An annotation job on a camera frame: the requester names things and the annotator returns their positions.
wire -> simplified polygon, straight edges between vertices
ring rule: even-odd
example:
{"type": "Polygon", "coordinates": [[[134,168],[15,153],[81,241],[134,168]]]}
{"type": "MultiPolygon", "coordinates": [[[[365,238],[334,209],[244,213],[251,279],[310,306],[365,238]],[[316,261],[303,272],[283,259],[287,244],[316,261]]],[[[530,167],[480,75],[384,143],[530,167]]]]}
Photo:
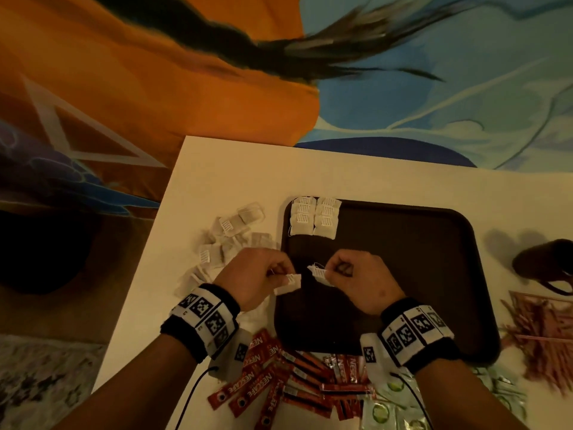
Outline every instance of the wire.
{"type": "Polygon", "coordinates": [[[418,396],[416,395],[416,392],[414,392],[414,390],[412,389],[412,387],[408,384],[408,382],[406,382],[406,380],[404,379],[404,377],[400,376],[397,373],[390,373],[391,376],[394,377],[398,377],[402,383],[404,383],[408,389],[410,390],[410,392],[412,392],[412,395],[414,396],[414,398],[416,399],[416,401],[418,402],[420,409],[422,410],[422,412],[424,413],[424,416],[426,417],[426,421],[428,422],[428,426],[430,426],[431,430],[434,430],[434,426],[432,426],[432,422],[430,421],[430,417],[428,416],[426,409],[424,408],[424,405],[422,404],[421,400],[418,398],[418,396]]]}
{"type": "Polygon", "coordinates": [[[211,370],[217,371],[218,369],[219,369],[218,366],[212,366],[211,368],[207,368],[205,371],[203,371],[203,373],[199,376],[199,378],[197,379],[197,382],[195,382],[195,385],[193,385],[193,387],[191,388],[191,392],[189,393],[189,397],[187,397],[187,401],[185,402],[185,405],[183,406],[183,410],[181,411],[181,416],[179,417],[179,421],[177,421],[177,425],[175,426],[175,430],[178,430],[179,426],[181,425],[181,421],[183,420],[183,415],[185,414],[185,411],[187,410],[187,406],[189,406],[189,401],[191,399],[191,396],[195,392],[195,388],[197,387],[199,382],[201,382],[201,379],[203,378],[203,376],[211,370]]]}

orange painted area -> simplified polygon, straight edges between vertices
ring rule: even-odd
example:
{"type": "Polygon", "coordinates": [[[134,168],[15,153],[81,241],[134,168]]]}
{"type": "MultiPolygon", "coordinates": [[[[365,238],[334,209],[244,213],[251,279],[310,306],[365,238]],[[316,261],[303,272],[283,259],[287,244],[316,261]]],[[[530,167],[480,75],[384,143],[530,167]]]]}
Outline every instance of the orange painted area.
{"type": "MultiPolygon", "coordinates": [[[[253,39],[303,33],[298,0],[188,1],[253,39]]],[[[0,119],[48,142],[24,78],[161,162],[165,167],[84,160],[106,185],[155,200],[185,135],[294,145],[319,112],[314,87],[183,49],[93,0],[0,0],[0,119]]],[[[124,153],[76,116],[57,114],[73,150],[124,153]]]]}

forearm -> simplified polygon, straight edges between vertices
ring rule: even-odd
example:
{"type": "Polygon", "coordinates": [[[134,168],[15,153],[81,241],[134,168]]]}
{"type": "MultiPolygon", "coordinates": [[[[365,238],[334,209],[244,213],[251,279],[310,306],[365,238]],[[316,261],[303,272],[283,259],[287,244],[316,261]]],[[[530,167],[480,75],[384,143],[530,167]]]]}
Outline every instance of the forearm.
{"type": "Polygon", "coordinates": [[[162,430],[196,366],[181,342],[160,335],[54,430],[162,430]]]}
{"type": "Polygon", "coordinates": [[[435,430],[526,430],[462,361],[435,360],[416,382],[435,430]]]}

person's left hand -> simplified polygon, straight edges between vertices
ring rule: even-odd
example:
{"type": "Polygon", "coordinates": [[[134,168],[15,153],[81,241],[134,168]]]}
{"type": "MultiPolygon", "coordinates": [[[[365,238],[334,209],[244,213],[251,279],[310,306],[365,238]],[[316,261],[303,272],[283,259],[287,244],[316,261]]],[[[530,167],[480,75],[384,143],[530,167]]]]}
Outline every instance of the person's left hand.
{"type": "Polygon", "coordinates": [[[288,255],[265,248],[245,248],[219,273],[213,283],[233,296],[241,311],[251,311],[277,287],[287,285],[285,274],[295,268],[288,255]]]}

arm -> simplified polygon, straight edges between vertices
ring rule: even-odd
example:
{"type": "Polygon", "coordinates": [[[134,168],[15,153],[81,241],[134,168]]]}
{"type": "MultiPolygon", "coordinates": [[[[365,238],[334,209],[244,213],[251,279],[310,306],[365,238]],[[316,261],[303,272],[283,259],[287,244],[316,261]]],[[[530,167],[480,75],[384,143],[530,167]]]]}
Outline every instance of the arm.
{"type": "MultiPolygon", "coordinates": [[[[243,249],[214,284],[231,294],[241,310],[250,311],[274,288],[288,283],[285,274],[293,273],[283,252],[243,249]],[[267,276],[270,269],[276,274],[267,276]]],[[[195,367],[195,358],[181,341],[161,334],[54,430],[162,430],[195,367]]]]}
{"type": "MultiPolygon", "coordinates": [[[[326,265],[326,279],[370,315],[405,297],[382,259],[368,252],[336,252],[326,265]]],[[[435,430],[526,430],[460,360],[437,359],[415,377],[435,430]]]]}

